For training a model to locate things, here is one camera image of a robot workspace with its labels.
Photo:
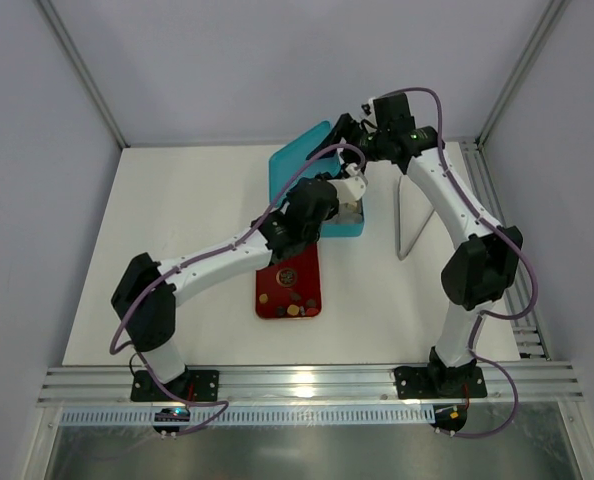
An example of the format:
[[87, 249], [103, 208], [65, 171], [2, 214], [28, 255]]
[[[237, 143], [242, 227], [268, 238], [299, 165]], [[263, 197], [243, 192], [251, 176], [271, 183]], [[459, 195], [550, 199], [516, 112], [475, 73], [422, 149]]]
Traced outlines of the teal square tin box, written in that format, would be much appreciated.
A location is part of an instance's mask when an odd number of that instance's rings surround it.
[[[350, 210], [347, 204], [341, 204], [338, 212], [331, 219], [326, 220], [321, 229], [322, 238], [346, 238], [346, 237], [358, 237], [363, 232], [365, 217], [363, 209], [363, 201], [359, 200], [359, 208], [357, 211]], [[363, 223], [359, 225], [341, 226], [336, 224], [337, 215], [341, 212], [358, 212], [363, 216]]]

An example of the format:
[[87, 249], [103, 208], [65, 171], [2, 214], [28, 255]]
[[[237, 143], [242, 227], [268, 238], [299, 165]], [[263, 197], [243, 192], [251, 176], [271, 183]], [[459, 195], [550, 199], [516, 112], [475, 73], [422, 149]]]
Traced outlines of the teal tin lid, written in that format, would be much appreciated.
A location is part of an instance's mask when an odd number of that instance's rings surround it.
[[[277, 196], [287, 181], [307, 163], [307, 156], [319, 147], [331, 130], [332, 126], [328, 120], [321, 121], [271, 155], [268, 161], [270, 201]], [[339, 158], [337, 155], [333, 155], [314, 162], [301, 176], [312, 178], [320, 173], [329, 173], [335, 176], [340, 171]]]

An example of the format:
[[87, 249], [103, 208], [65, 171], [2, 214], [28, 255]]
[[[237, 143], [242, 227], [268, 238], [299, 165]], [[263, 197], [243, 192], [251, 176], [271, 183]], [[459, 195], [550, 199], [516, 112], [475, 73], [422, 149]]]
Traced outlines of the metal tongs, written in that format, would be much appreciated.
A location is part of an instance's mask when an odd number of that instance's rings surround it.
[[421, 237], [434, 209], [421, 189], [406, 176], [399, 179], [395, 207], [397, 253], [404, 260]]

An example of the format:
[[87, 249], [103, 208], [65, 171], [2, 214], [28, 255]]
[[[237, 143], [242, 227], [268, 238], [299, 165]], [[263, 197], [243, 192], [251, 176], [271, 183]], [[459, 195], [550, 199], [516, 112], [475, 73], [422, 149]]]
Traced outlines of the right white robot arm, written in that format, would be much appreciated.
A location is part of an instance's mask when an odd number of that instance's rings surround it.
[[474, 380], [483, 360], [475, 349], [485, 317], [505, 317], [492, 308], [514, 283], [524, 259], [523, 236], [518, 228], [503, 226], [467, 188], [448, 160], [443, 126], [417, 126], [409, 92], [369, 100], [364, 121], [341, 115], [321, 145], [345, 142], [343, 159], [358, 166], [369, 161], [397, 166], [445, 226], [454, 247], [440, 274], [448, 310], [420, 373], [431, 391], [450, 398]]

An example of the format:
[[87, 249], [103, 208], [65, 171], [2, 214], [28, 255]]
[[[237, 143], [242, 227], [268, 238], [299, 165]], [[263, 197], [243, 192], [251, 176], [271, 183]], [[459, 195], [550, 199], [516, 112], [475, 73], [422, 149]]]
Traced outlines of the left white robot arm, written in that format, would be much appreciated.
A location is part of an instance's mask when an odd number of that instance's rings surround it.
[[120, 319], [110, 352], [131, 346], [161, 387], [182, 378], [187, 367], [174, 342], [176, 310], [204, 290], [243, 273], [263, 270], [300, 255], [320, 238], [322, 224], [339, 207], [338, 189], [322, 176], [301, 178], [280, 207], [253, 221], [231, 239], [188, 257], [131, 259], [111, 296]]

